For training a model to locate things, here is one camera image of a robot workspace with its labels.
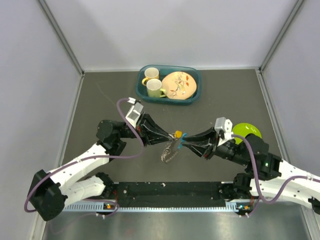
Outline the small yellow tag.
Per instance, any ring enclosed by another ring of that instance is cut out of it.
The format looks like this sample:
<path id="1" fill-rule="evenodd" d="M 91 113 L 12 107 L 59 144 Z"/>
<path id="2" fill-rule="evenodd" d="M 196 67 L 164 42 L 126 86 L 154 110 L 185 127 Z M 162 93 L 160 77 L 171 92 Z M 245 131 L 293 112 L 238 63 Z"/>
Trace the small yellow tag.
<path id="1" fill-rule="evenodd" d="M 176 130 L 175 133 L 174 133 L 174 137 L 175 138 L 181 138 L 183 135 L 183 133 L 180 131 L 180 130 Z"/>

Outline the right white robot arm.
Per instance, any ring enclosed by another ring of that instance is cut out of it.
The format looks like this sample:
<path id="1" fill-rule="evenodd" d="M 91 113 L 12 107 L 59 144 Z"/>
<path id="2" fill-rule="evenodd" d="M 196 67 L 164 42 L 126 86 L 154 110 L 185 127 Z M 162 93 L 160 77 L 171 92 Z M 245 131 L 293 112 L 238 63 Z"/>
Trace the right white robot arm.
<path id="1" fill-rule="evenodd" d="M 219 196 L 226 201 L 254 199 L 274 204 L 282 200 L 320 213 L 319 176 L 270 153 L 269 145 L 253 133 L 243 137 L 210 128 L 193 136 L 183 134 L 181 146 L 207 160 L 217 156 L 245 167 L 232 183 L 219 189 Z"/>

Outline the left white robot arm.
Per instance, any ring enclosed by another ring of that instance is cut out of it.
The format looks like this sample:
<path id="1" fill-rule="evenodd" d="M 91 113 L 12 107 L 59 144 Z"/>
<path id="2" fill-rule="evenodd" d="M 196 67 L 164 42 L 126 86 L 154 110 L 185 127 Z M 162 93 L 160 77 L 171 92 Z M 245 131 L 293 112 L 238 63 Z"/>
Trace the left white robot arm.
<path id="1" fill-rule="evenodd" d="M 70 162 L 34 174 L 25 205 L 48 222 L 57 217 L 66 206 L 90 197 L 109 198 L 114 191 L 111 179 L 98 173 L 82 180 L 88 173 L 122 155 L 124 139 L 137 139 L 142 147 L 173 142 L 175 136 L 158 126 L 147 113 L 130 113 L 123 121 L 102 120 L 97 127 L 97 142 Z"/>

